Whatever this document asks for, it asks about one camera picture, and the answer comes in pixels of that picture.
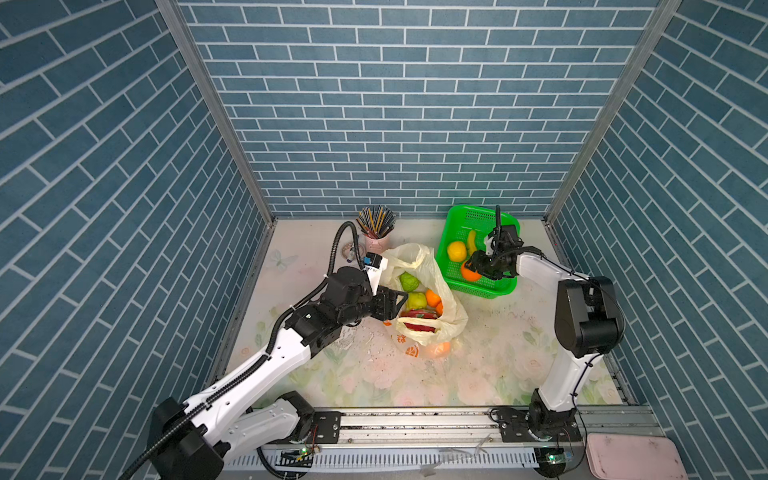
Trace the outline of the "orange fruit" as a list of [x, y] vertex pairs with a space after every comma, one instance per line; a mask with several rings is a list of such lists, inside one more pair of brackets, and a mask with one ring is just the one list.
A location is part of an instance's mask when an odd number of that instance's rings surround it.
[[436, 309], [437, 306], [442, 303], [441, 297], [431, 289], [428, 289], [425, 292], [425, 298], [426, 298], [427, 305], [433, 309]]
[[460, 266], [460, 274], [462, 278], [467, 282], [477, 282], [482, 278], [482, 275], [470, 270], [465, 264]]

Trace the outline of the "yellow printed plastic bag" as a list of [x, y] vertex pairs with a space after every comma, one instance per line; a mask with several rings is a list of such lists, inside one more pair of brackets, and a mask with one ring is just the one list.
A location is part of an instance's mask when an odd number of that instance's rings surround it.
[[383, 252], [381, 285], [405, 294], [398, 312], [384, 322], [397, 348], [414, 358], [440, 358], [464, 332], [469, 316], [448, 286], [434, 249], [407, 243]]

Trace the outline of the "yellow apple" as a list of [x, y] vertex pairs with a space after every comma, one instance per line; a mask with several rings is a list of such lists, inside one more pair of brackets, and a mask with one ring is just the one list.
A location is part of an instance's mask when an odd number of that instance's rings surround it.
[[450, 261], [463, 263], [468, 257], [468, 248], [462, 241], [453, 241], [446, 248], [446, 253]]

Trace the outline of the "green pear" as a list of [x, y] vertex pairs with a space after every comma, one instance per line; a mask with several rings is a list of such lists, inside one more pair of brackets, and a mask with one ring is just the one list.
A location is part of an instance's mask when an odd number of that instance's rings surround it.
[[422, 292], [411, 292], [408, 295], [408, 300], [406, 302], [406, 310], [420, 310], [427, 308], [429, 306], [426, 294]]

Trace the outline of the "red dragon fruit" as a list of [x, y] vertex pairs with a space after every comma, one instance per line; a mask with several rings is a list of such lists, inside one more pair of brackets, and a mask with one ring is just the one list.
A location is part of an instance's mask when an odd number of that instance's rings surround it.
[[409, 331], [435, 333], [437, 328], [433, 323], [440, 316], [434, 310], [417, 309], [401, 313], [399, 319]]

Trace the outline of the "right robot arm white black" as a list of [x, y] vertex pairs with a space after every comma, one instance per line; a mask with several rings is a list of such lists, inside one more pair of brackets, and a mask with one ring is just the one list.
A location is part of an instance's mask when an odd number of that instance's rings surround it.
[[617, 346], [626, 328], [613, 282], [589, 277], [526, 246], [514, 225], [498, 224], [474, 252], [468, 270], [490, 280], [526, 278], [555, 297], [554, 332], [560, 345], [543, 384], [534, 390], [528, 430], [550, 439], [575, 421], [577, 400], [590, 371]]

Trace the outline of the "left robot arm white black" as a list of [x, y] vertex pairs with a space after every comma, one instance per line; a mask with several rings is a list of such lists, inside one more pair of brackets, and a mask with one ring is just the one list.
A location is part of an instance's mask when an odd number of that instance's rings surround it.
[[163, 479], [215, 479], [225, 464], [273, 441], [304, 439], [314, 409], [296, 392], [254, 412], [247, 409], [279, 380], [339, 339], [345, 327], [397, 317], [404, 291], [378, 285], [368, 269], [342, 267], [283, 312], [264, 348], [224, 378], [183, 402], [155, 408], [147, 447], [123, 473], [150, 462]]

